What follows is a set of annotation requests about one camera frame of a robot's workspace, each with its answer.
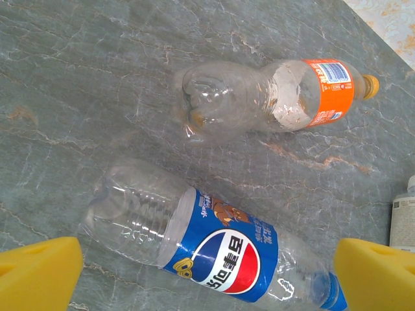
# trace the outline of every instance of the white container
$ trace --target white container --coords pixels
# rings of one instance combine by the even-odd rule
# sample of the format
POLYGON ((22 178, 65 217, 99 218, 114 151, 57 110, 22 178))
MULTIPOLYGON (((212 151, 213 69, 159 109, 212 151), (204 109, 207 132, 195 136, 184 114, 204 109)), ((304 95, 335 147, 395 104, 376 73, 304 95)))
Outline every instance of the white container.
POLYGON ((415 253, 415 175, 408 181, 408 192, 394 200, 389 246, 415 253))

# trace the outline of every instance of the cartoon character on label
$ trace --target cartoon character on label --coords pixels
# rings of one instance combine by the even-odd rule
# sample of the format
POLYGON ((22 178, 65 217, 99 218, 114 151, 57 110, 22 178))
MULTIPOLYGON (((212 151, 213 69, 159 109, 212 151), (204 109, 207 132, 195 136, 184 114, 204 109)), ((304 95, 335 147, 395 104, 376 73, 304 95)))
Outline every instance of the cartoon character on label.
POLYGON ((220 199, 214 198, 211 208, 213 209, 216 218, 218 218, 225 227, 228 227, 229 223, 233 220, 236 222, 246 222, 251 224, 248 214, 242 212, 240 209, 234 208, 220 199))

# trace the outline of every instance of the orange bottle label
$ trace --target orange bottle label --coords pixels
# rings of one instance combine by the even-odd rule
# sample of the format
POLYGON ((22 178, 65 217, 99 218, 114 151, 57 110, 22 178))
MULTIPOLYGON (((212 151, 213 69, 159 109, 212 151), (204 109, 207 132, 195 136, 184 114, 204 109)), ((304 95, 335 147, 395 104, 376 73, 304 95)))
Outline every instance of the orange bottle label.
POLYGON ((335 122, 348 112, 355 88, 349 69, 338 60, 303 60, 313 68, 320 81, 320 107, 307 126, 335 122))

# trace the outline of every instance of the product label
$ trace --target product label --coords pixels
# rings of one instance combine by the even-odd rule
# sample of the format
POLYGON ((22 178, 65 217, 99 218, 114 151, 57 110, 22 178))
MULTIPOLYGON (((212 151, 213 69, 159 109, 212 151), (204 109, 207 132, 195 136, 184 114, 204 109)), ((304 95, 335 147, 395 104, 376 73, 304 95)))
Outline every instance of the product label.
POLYGON ((267 292, 277 261, 271 225, 196 190, 189 227, 163 269, 253 303, 267 292))
POLYGON ((415 253, 415 198, 394 200, 389 246, 415 253))
POLYGON ((303 60, 313 68, 320 81, 320 107, 308 126, 335 122, 348 112, 354 86, 348 69, 338 60, 303 60))

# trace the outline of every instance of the yellow bottle cap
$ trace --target yellow bottle cap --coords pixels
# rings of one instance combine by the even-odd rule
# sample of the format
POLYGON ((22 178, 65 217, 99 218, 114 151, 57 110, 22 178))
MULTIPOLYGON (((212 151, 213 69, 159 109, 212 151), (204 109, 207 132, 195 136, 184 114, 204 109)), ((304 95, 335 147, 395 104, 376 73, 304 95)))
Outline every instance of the yellow bottle cap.
POLYGON ((366 92, 363 99, 374 97, 380 88, 379 80, 372 75, 363 75, 364 83, 366 84, 366 92))

